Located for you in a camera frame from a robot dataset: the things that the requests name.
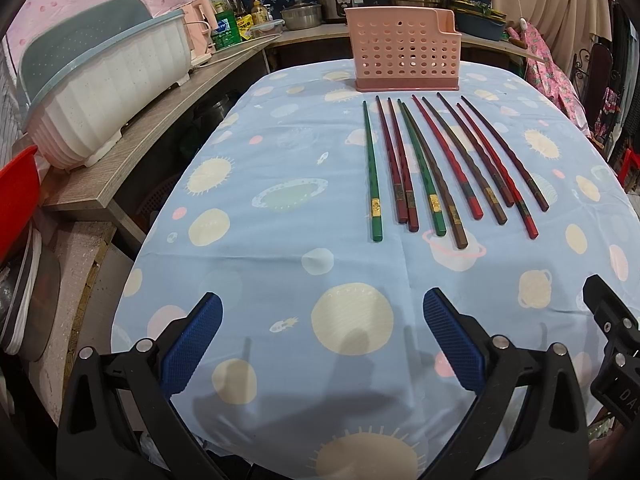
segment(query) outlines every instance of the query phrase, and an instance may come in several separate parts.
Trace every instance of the brown chopstick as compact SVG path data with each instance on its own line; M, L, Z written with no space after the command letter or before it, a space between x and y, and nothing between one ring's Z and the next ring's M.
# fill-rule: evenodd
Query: brown chopstick
M504 183L504 180L500 176L500 173L498 172L494 164L491 162L491 159L489 158L489 156L484 152L484 148L480 145L480 143L476 139L476 136L465 124L465 121L462 120L462 117L458 115L458 113L456 112L456 109L449 104L449 102L444 98L444 96L440 92L438 92L436 95L447 107L447 110L451 112L451 115L453 115L453 118L456 120L456 122L460 125L460 128L462 128L462 131L465 133L466 138L469 139L473 147L476 149L476 152L478 152L478 155L482 159L482 162L484 163L484 166L489 172L489 175L491 175L491 178L495 182L495 185L498 188L498 191L500 191L500 195L502 196L506 206L511 207L514 203L513 196L511 195L511 191L509 191L509 188L507 188L506 184Z
M411 182L411 173L409 173L409 164L406 161L406 153L404 152L404 144L402 143L402 135L398 126L398 119L391 97L386 99L391 113L391 124L394 128L394 136L396 137L396 146L398 147L398 157L400 158L400 169L402 170L402 184L404 187L404 195L406 196L406 208L409 216L409 231L415 233L419 228L418 209L415 207L414 185Z
M515 199L516 207L518 208L520 216L522 217L522 221L524 222L525 228L527 229L529 238L531 238L532 240L537 238L538 228L536 227L536 224L533 221L533 218L531 217L529 208L527 208L527 204L524 202L522 195L518 191L518 188L516 187L513 179L509 176L509 172L507 171L507 168L504 167L504 164L500 160L500 157L498 157L498 154L495 153L494 147L489 143L487 138L484 136L484 133L482 133L482 130L480 129L480 127L476 124L476 122L471 118L469 113L462 107L460 103L458 103L458 108L460 108L460 111L465 115L466 120L469 121L469 124L471 124L471 127L474 129L476 134L478 134L478 137L480 138L482 143L485 145L487 151L489 152L489 155L491 155L491 158L494 160L495 165L498 168L498 171L500 171L500 174L502 175L504 181L507 183L507 186L509 186L509 190L511 191L511 194Z
M484 197L489 203L489 207L491 208L491 211L494 213L495 219L498 221L498 224L503 225L507 221L507 215L505 215L502 209L502 206L500 205L500 202L498 202L498 199L495 197L494 190L492 190L491 186L489 186L489 183L486 181L486 179L482 175L482 172L480 171L480 169L476 166L474 160L471 158L471 155L469 155L466 152L465 147L462 145L462 142L460 142L460 139L458 138L458 136L453 132L453 130L451 129L451 126L447 124L447 121L444 120L444 118L431 105L431 103L427 101L427 99L423 97L422 100L429 107L429 110L436 117L438 122L445 129L445 131L449 134L449 137L451 138L452 142L455 144L456 148L460 152L460 155L462 155L462 158L465 159L465 162L468 165L469 169L471 170L471 173L473 173L473 176L476 179L478 186L480 186L480 189L482 190L482 194L484 194Z
M440 172L440 168L436 162L427 141L424 139L418 124L415 122L414 117L411 115L408 106L405 103L402 103L402 110L404 111L404 116L407 121L411 123L416 136L418 137L418 141L422 146L422 150L424 151L424 156L427 158L427 161L431 167L431 172L433 173L433 177L436 181L436 185L438 186L438 190L440 191L440 196L442 197L442 201L444 202L445 209L447 210L447 216L449 217L449 222L451 224L451 229L453 230L453 238L456 241L456 247L459 249L465 249L469 242L466 239L465 229L462 225L462 220L460 220L460 215L458 214L458 210L456 208L456 203L453 202L453 197L449 192L449 188L447 187L447 183Z
M517 168L518 172L523 177L527 186L529 186L529 189L533 193L533 196L536 198L536 201L538 202L540 209L542 209L542 211L548 210L549 204L546 202L544 195L542 195L540 188L538 187L538 185L535 183L535 181L529 174L529 171L527 171L524 165L520 162L516 154L513 153L513 150L509 147L509 145L505 142L502 136L498 133L498 130L496 130L494 126L487 120L487 118L484 115L482 115L478 111L478 109L471 104L471 102L469 102L469 99L467 99L464 96L461 96L461 97L462 97L462 100L466 103L466 105L469 108L471 108L474 111L474 113L480 118L480 120L484 123L484 126L486 126L487 129L491 132L491 134L495 137L495 140L498 141L498 143L502 146L503 150L507 153L507 155L509 155L509 158L513 162L513 165Z
M396 199L396 210L398 211L398 222L406 224L408 221L408 212L406 209L406 200L404 198L404 189L402 189L402 181L400 180L400 172L398 171L398 162L396 161L396 153L391 142L389 127L386 125L385 112L382 109L380 97L376 95L378 103L378 114L380 115L380 123L382 124L382 133L385 137L386 158L389 160L389 170L391 171L391 181L394 185L394 197Z

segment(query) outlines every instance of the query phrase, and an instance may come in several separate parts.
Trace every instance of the table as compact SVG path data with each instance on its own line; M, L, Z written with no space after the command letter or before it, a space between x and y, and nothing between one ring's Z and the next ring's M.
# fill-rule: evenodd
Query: table
M331 38L348 38L349 29L342 23L332 23L320 25L314 28L305 28L303 30L287 30L273 43L271 48L284 46L287 44L303 43L305 41L328 40ZM530 53L528 50L508 43L507 41L492 41L478 38L470 34L462 34L463 46L474 46L495 52L505 54L513 54L514 56L526 57L527 59L535 59L536 61L544 61L541 57Z
M77 220L111 221L132 247L140 248L145 234L113 199L118 188L169 126L271 41L273 38L263 38L243 44L237 48L240 52L230 59L226 59L228 50L216 53L210 62L221 59L219 62L197 70L184 85L165 92L142 110L123 130L122 139L92 167L69 174L50 171L43 182L43 188L49 192L44 210L61 212Z
M434 235L402 126L420 220L412 234L396 221L374 95L354 90L353 70L352 60L289 68L240 99L143 244L114 318L113 350L155 338L213 291L222 326L187 388L172 397L193 433L293 479L415 480L473 399L423 319L424 293L438 286L489 334L521 348L563 342L591 420L598 405L589 384L606 340L582 301L584 280L599 274L640 316L640 276L630 272L640 265L640 222L613 172L528 83L462 62L462 90L447 98L455 103L462 93L479 107L550 208L540 210L490 137L540 236L529 239L515 207L504 208L508 221L499 226L456 155L484 210L473 220L411 93L381 92L415 114L469 245L458 250L450 234ZM434 92L417 94L444 112ZM376 139L380 243L370 234L363 99ZM512 407L489 460L515 417Z

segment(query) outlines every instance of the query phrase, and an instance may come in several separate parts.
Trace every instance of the plastic crate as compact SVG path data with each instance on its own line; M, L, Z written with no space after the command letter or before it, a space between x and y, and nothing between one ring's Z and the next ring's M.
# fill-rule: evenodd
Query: plastic crate
M356 88L458 90L461 35L448 9L345 9L356 65Z

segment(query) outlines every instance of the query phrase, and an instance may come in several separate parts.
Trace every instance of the beige curtain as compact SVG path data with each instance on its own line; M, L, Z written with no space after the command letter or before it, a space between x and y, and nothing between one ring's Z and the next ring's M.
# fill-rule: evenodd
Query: beige curtain
M590 50L594 36L611 39L608 0L492 0L492 5L510 21L523 17L532 23L566 74L574 52Z

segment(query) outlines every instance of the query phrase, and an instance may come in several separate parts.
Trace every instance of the bottle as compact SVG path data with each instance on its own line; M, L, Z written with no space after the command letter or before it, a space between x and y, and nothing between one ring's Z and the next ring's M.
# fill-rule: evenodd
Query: bottle
M238 31L243 41L251 39L249 29L254 26L254 19L251 14L244 8L242 0L236 0L236 23L238 24Z
M216 12L216 21L218 22L217 28L211 33L216 50L240 43L242 39L240 38L234 12L225 10L225 6L221 2L217 2L213 9Z
M259 25L260 23L266 23L269 21L267 8L260 2L260 0L254 0L254 6L251 9L251 16L254 19L254 25Z

